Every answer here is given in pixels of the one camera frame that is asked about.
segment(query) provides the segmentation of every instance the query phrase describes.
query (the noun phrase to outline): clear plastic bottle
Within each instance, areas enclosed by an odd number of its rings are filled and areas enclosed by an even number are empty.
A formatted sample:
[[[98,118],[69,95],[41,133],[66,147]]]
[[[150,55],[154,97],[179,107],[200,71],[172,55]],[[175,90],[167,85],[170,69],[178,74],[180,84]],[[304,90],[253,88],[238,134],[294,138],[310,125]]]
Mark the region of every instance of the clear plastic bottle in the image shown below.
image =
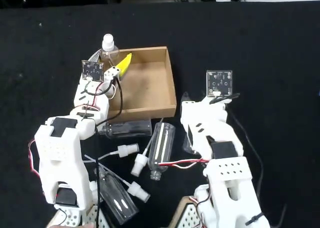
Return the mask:
[[[151,170],[150,178],[160,180],[161,174],[167,170],[167,166],[159,166],[160,162],[170,160],[174,143],[176,128],[168,123],[157,123],[154,128],[155,136],[150,147],[148,166]]]
[[[100,194],[120,225],[138,213],[138,208],[119,181],[109,172],[99,169]]]
[[[100,59],[101,62],[104,63],[104,70],[107,70],[120,62],[119,49],[116,47],[114,37],[111,34],[106,34],[103,37]]]
[[[151,136],[151,120],[128,121],[111,124],[107,123],[101,129],[99,134],[104,134],[110,139]]]

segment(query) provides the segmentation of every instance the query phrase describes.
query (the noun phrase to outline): cardboard box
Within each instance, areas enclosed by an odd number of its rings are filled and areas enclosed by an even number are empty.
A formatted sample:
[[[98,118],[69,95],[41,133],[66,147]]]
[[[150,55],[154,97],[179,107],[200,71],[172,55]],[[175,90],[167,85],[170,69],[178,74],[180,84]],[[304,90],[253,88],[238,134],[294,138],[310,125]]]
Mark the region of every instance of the cardboard box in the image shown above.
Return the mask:
[[[130,66],[121,81],[122,114],[113,120],[131,121],[173,117],[177,101],[170,58],[166,47],[120,50],[120,58],[132,53]],[[120,94],[110,100],[108,117],[119,112]]]

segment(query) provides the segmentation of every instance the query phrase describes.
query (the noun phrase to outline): white spray nozzle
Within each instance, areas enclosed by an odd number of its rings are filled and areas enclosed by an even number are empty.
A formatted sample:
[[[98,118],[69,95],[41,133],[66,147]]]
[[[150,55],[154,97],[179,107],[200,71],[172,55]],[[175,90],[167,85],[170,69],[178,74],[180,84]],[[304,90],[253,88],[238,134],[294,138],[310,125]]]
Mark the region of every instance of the white spray nozzle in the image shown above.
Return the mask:
[[[126,157],[129,154],[139,152],[139,145],[138,144],[129,144],[129,145],[119,145],[118,146],[118,154],[119,157]]]
[[[134,166],[132,168],[131,174],[136,177],[139,177],[142,169],[145,167],[147,162],[148,162],[147,157],[145,157],[143,154],[137,154],[134,160]]]
[[[150,198],[150,194],[147,193],[144,189],[142,189],[141,186],[138,185],[136,182],[132,182],[127,191],[129,194],[139,198],[144,203],[146,203]]]
[[[110,52],[115,48],[114,37],[111,34],[106,34],[103,37],[102,49]]]

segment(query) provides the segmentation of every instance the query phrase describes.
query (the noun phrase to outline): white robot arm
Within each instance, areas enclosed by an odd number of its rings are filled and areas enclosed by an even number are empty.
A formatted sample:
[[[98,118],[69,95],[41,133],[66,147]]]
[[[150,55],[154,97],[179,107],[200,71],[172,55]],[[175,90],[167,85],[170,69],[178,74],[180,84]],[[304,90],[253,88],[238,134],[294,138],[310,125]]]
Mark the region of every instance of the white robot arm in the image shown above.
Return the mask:
[[[115,92],[114,81],[119,73],[117,68],[109,69],[104,73],[103,82],[81,76],[74,98],[75,108],[69,115],[49,118],[34,136],[43,192],[46,201],[56,209],[84,211],[97,202],[82,161],[80,140],[93,136],[96,128],[99,130],[104,125],[109,110],[105,94]]]
[[[202,159],[209,160],[203,170],[209,184],[194,192],[199,202],[198,214],[207,228],[270,228],[243,157],[243,146],[226,123],[226,103],[231,99],[219,98],[181,103],[181,123],[191,148]]]

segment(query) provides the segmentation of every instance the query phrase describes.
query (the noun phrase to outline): black fabric surface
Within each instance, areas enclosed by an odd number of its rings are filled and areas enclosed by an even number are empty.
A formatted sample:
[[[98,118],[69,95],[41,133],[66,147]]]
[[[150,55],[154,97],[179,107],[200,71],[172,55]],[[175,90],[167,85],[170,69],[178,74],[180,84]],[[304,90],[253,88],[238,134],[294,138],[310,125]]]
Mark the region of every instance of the black fabric surface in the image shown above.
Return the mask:
[[[233,70],[231,108],[247,129],[265,167],[261,205],[270,223],[288,204],[283,227],[319,225],[320,3],[110,5],[0,11],[0,220],[2,227],[45,227],[55,210],[30,173],[27,143],[48,117],[66,115],[81,73],[81,60],[112,33],[120,48],[167,46],[178,103],[184,91],[200,100],[205,71]],[[171,159],[182,151],[180,106]],[[253,183],[259,164],[236,127]],[[101,138],[100,153],[116,144]],[[141,149],[148,139],[139,140]],[[92,139],[83,153],[94,155]],[[151,194],[124,227],[169,224],[184,195],[205,183],[201,166],[169,168],[159,182],[148,168],[130,175],[135,155],[104,164]]]

